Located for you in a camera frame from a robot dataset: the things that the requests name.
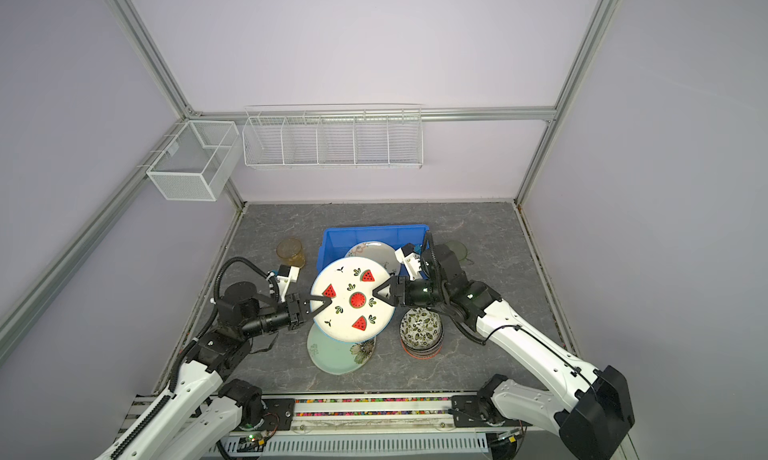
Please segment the white floral painted plate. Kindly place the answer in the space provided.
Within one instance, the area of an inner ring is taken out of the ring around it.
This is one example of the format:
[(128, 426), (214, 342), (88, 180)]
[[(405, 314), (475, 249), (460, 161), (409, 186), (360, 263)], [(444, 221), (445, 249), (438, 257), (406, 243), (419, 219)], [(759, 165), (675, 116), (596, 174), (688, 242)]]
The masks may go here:
[(346, 257), (363, 257), (377, 262), (390, 275), (398, 275), (402, 264), (396, 257), (395, 249), (380, 241), (364, 241), (354, 245), (346, 253)]

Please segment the white watermelon pattern plate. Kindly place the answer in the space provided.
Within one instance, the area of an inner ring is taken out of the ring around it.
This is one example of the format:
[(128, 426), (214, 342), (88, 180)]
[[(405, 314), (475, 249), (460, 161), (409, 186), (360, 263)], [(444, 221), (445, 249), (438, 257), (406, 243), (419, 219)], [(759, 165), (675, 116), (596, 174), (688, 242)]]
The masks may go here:
[(395, 307), (376, 300), (372, 291), (390, 274), (377, 262), (344, 257), (326, 266), (316, 277), (310, 294), (333, 300), (315, 316), (315, 324), (338, 341), (358, 343), (378, 336), (392, 319)]

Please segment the green flower plate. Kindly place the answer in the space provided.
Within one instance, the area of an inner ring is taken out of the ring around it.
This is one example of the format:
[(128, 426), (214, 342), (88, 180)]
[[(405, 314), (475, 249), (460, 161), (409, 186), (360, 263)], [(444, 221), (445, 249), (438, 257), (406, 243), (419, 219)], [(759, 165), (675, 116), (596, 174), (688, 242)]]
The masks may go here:
[(344, 375), (362, 368), (373, 356), (376, 339), (347, 343), (333, 339), (317, 325), (307, 337), (307, 350), (317, 368), (332, 375)]

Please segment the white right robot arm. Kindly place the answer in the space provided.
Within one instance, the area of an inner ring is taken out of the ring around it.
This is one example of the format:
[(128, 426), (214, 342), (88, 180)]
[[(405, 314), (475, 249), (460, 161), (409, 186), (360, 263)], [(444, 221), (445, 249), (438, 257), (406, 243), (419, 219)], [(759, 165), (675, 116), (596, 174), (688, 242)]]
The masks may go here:
[(495, 289), (468, 278), (455, 253), (426, 233), (408, 275), (376, 285), (374, 298), (449, 318), (470, 341), (493, 343), (543, 385), (525, 387), (495, 375), (477, 393), (489, 423), (519, 420), (557, 435), (578, 459), (610, 459), (635, 424), (625, 375), (568, 352), (526, 321)]

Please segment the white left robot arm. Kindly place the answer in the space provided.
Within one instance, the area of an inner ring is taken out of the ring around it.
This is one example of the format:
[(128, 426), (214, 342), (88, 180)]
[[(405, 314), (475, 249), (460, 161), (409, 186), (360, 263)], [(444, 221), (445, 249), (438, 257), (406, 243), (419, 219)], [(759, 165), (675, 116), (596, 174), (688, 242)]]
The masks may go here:
[(251, 339), (296, 329), (331, 305), (291, 294), (272, 272), (235, 256), (217, 272), (214, 309), (173, 363), (166, 387), (103, 453), (104, 459), (200, 459), (241, 425), (268, 415), (259, 387), (230, 376)]

